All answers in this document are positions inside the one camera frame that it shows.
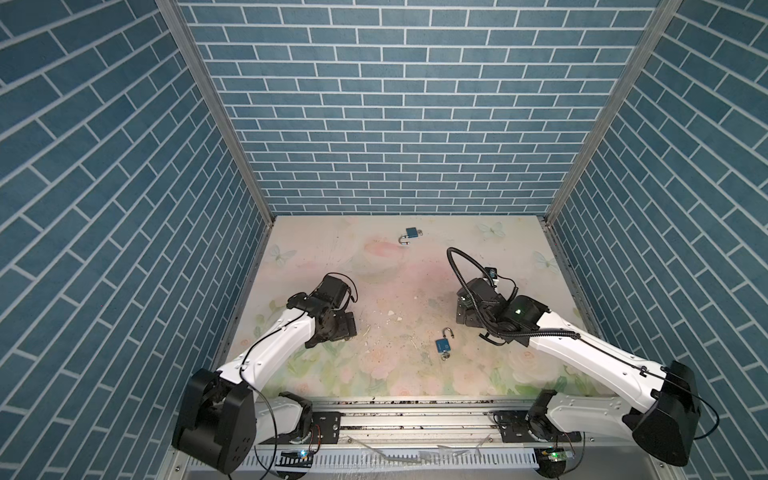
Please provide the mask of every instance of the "blue brick wall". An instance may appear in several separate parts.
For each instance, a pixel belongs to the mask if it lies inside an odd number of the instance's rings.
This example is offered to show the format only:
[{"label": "blue brick wall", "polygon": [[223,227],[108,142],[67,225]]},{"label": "blue brick wall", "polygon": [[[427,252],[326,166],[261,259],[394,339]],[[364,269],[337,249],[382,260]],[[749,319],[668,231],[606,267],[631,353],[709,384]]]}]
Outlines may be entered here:
[{"label": "blue brick wall", "polygon": [[542,214],[657,0],[217,3],[181,5],[278,214]]},{"label": "blue brick wall", "polygon": [[0,478],[144,478],[263,221],[153,0],[0,2]]},{"label": "blue brick wall", "polygon": [[766,24],[764,0],[685,0],[554,225],[607,338],[720,411],[690,478],[766,478]]}]

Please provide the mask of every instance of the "metal corner post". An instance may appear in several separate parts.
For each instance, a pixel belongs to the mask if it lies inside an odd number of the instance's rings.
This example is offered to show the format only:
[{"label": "metal corner post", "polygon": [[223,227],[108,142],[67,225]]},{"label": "metal corner post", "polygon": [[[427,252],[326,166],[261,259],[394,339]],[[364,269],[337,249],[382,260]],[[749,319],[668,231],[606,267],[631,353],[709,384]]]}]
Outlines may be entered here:
[{"label": "metal corner post", "polygon": [[216,122],[216,126],[219,127],[224,143],[227,144],[227,148],[232,154],[232,158],[237,165],[237,169],[245,180],[245,184],[248,187],[253,201],[256,203],[259,212],[264,217],[267,226],[271,227],[274,221],[274,215],[270,211],[270,205],[267,203],[266,198],[259,188],[259,184],[256,182],[256,178],[253,175],[253,170],[248,163],[248,159],[243,146],[237,139],[234,126],[230,120],[227,111],[224,109],[224,105],[221,103],[221,98],[216,91],[214,81],[208,74],[208,69],[205,66],[203,57],[200,55],[200,51],[197,49],[197,43],[195,42],[192,31],[184,20],[184,15],[181,13],[177,0],[156,0],[157,7],[160,9],[160,14],[163,15],[163,20],[168,25],[168,30],[171,36],[176,41],[176,45],[181,52],[181,56],[184,57],[184,61],[187,63],[187,67],[190,69],[192,78],[200,89],[200,94],[203,95],[208,110],[210,110],[211,116]]},{"label": "metal corner post", "polygon": [[595,120],[592,130],[584,139],[584,143],[581,145],[581,150],[579,150],[578,155],[576,155],[576,159],[574,160],[571,169],[565,175],[560,190],[558,190],[557,194],[554,196],[554,200],[547,209],[547,213],[545,214],[547,224],[552,225],[565,206],[565,202],[568,201],[568,197],[576,187],[576,183],[587,169],[594,152],[598,149],[600,142],[603,141],[603,137],[606,132],[608,132],[608,128],[611,126],[611,123],[613,123],[621,105],[629,95],[634,82],[640,77],[640,73],[643,71],[643,67],[645,67],[648,58],[650,58],[650,54],[654,52],[656,45],[659,43],[659,40],[661,40],[661,35],[672,21],[678,7],[680,7],[680,3],[682,3],[682,0],[659,1],[656,10],[654,10],[654,13],[648,20],[648,24],[640,41],[637,43],[637,47],[632,51],[632,55],[630,55],[627,60],[627,65],[624,67],[624,71],[621,72],[621,76],[616,82],[611,95],[608,97],[608,101],[600,111],[598,118]]}]

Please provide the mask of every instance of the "floral tabletop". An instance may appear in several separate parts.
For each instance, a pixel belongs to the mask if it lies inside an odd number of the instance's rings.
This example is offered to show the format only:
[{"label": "floral tabletop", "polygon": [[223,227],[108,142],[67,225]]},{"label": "floral tabletop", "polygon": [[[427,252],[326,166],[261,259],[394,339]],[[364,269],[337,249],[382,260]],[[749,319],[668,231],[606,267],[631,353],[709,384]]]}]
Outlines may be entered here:
[{"label": "floral tabletop", "polygon": [[[398,244],[407,227],[423,232]],[[280,315],[289,296],[311,292],[332,271],[359,289],[350,303],[357,336],[301,349],[266,384],[270,396],[508,396],[531,398],[542,388],[581,395],[610,390],[546,353],[511,343],[495,347],[482,331],[455,321],[459,284],[445,257],[464,250],[498,268],[531,296],[582,326],[538,219],[525,217],[278,217],[230,349],[232,359]],[[467,280],[479,276],[456,257]],[[502,280],[507,296],[511,283]],[[451,355],[435,341],[450,327]]]}]

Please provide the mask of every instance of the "white robotic arm segment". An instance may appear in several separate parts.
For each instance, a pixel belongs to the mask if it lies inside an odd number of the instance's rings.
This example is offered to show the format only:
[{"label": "white robotic arm segment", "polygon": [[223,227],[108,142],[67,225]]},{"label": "white robotic arm segment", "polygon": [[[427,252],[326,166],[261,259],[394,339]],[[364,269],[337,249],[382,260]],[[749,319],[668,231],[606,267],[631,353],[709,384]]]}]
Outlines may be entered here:
[{"label": "white robotic arm segment", "polygon": [[656,402],[656,399],[651,396],[651,392],[660,391],[664,381],[650,375],[642,376],[636,369],[612,358],[611,355],[632,365],[645,367],[648,372],[664,378],[666,373],[661,370],[660,364],[642,359],[604,342],[554,312],[542,315],[537,325],[542,329],[563,329],[577,332],[585,342],[589,342],[603,352],[580,340],[560,336],[535,336],[531,338],[531,342],[528,344],[531,348],[549,353],[569,365],[573,365],[616,392],[639,412],[645,413]]},{"label": "white robotic arm segment", "polygon": [[242,378],[253,388],[261,390],[288,358],[299,348],[303,348],[304,343],[314,334],[314,318],[297,308],[285,309],[252,349],[242,352],[231,362],[225,363],[217,372],[222,379],[240,383],[242,369]]}]

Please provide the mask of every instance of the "blue padlock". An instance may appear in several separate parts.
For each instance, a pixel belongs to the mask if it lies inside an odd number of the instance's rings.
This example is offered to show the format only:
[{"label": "blue padlock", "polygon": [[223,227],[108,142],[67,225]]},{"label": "blue padlock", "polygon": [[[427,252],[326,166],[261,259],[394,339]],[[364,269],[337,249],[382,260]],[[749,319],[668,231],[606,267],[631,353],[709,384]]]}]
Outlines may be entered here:
[{"label": "blue padlock", "polygon": [[456,338],[453,336],[453,330],[450,329],[450,327],[446,327],[442,329],[442,338],[435,340],[435,344],[437,345],[437,353],[440,354],[441,358],[443,360],[446,360],[451,356],[449,353],[451,351],[451,344],[448,343],[448,337],[445,336],[445,331],[448,330],[451,333],[451,338]]}]

